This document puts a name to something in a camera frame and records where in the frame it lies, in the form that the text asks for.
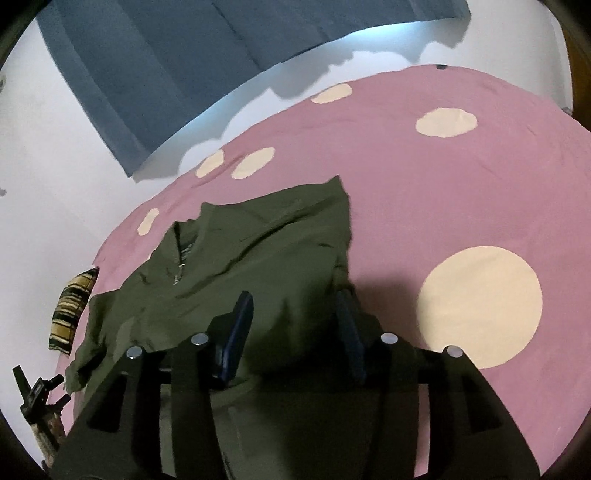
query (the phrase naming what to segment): striped pillow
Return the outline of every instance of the striped pillow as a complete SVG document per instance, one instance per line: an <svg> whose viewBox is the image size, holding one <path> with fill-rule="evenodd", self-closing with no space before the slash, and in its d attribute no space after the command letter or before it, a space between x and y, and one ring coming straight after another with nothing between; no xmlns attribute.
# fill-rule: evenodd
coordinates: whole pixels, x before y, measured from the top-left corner
<svg viewBox="0 0 591 480"><path fill-rule="evenodd" d="M72 352L78 320L88 303L98 275L98 267L91 268L72 279L61 292L51 320L50 350L59 350L66 355Z"/></svg>

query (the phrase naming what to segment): jacket zipper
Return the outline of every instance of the jacket zipper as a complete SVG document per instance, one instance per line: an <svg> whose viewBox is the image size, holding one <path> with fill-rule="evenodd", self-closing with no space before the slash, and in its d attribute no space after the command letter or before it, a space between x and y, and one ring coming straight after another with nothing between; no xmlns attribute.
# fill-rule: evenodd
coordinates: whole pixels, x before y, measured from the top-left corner
<svg viewBox="0 0 591 480"><path fill-rule="evenodd" d="M181 263L178 265L178 273L174 276L173 285L176 285L178 282L181 281L181 278L183 278L183 268L184 268L184 263Z"/></svg>

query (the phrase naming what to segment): silver screw head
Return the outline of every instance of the silver screw head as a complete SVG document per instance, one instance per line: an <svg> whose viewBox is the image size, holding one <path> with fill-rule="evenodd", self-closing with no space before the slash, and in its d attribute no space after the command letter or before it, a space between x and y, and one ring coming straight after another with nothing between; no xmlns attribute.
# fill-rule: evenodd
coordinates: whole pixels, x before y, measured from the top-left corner
<svg viewBox="0 0 591 480"><path fill-rule="evenodd" d="M140 347L140 346L130 346L127 349L127 357L134 359L134 358L138 358L139 356L141 356L141 354L144 353L144 350Z"/></svg>
<svg viewBox="0 0 591 480"><path fill-rule="evenodd" d="M460 358L464 354L464 350L455 345L447 347L447 354L453 358Z"/></svg>
<svg viewBox="0 0 591 480"><path fill-rule="evenodd" d="M382 342L385 343L386 345L393 345L396 342L398 342L398 335L396 335L395 333L391 333L391 332L383 333L380 338L381 338Z"/></svg>
<svg viewBox="0 0 591 480"><path fill-rule="evenodd" d="M191 343L193 345L205 345L209 341L209 337L206 333L196 333L191 337Z"/></svg>

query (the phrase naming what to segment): cream polka dot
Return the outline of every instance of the cream polka dot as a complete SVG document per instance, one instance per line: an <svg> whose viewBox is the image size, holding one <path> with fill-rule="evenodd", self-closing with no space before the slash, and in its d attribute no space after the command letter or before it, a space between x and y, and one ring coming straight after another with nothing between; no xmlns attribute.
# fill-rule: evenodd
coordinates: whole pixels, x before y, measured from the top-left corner
<svg viewBox="0 0 591 480"><path fill-rule="evenodd" d="M195 176L202 179L208 173L213 172L216 168L223 164L223 150L218 150L213 155L202 161L199 168L195 170Z"/></svg>
<svg viewBox="0 0 591 480"><path fill-rule="evenodd" d="M335 85L326 89L324 92L320 92L315 97L312 97L312 101L314 103L318 103L319 105L323 103L330 103L335 102L336 100L341 100L341 98L348 97L353 93L353 89L351 85L348 83L341 83L339 85Z"/></svg>
<svg viewBox="0 0 591 480"><path fill-rule="evenodd" d="M437 108L417 120L416 129L428 137L456 137L478 126L478 119L461 108Z"/></svg>
<svg viewBox="0 0 591 480"><path fill-rule="evenodd" d="M441 352L461 347L478 368L505 363L530 342L542 315L534 270L499 247L452 255L427 277L417 300L420 332Z"/></svg>
<svg viewBox="0 0 591 480"><path fill-rule="evenodd" d="M139 224L138 235L148 234L148 232L152 228L152 223L154 223L154 219L158 216L159 213L160 211L157 208L153 208L146 214L142 223Z"/></svg>
<svg viewBox="0 0 591 480"><path fill-rule="evenodd" d="M232 172L232 178L240 180L250 177L273 160L274 156L275 148L273 147L262 148L247 155Z"/></svg>

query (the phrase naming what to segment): black plastic mount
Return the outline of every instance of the black plastic mount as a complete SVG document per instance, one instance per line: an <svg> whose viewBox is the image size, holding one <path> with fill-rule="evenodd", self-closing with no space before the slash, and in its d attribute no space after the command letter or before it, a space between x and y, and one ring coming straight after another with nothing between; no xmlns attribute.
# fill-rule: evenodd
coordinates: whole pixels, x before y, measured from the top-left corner
<svg viewBox="0 0 591 480"><path fill-rule="evenodd" d="M33 388L31 388L20 365L14 367L12 373L17 381L17 386L23 400L23 404L21 405L22 416L25 417L25 420L29 425L37 425L39 431L44 434L51 443L53 450L55 452L58 451L60 445L47 424L47 417L51 413L57 415L61 414L63 408L70 401L70 396L62 396L62 398L53 405L47 405L47 399L49 398L49 393L61 385L64 381L64 377L56 375L51 380L43 380L42 378L39 378L35 382L35 385L33 385Z"/></svg>
<svg viewBox="0 0 591 480"><path fill-rule="evenodd" d="M172 478L162 473L158 423L160 388L170 384L176 478L228 480L209 395L234 377L253 311L252 296L244 292L232 313L176 348L148 353L131 347L76 420L51 477ZM431 435L429 469L420 478L540 478L517 425L460 348L431 352L384 332L348 290L337 293L336 318L353 379L381 390L363 480L414 477L419 384L429 389Z"/></svg>

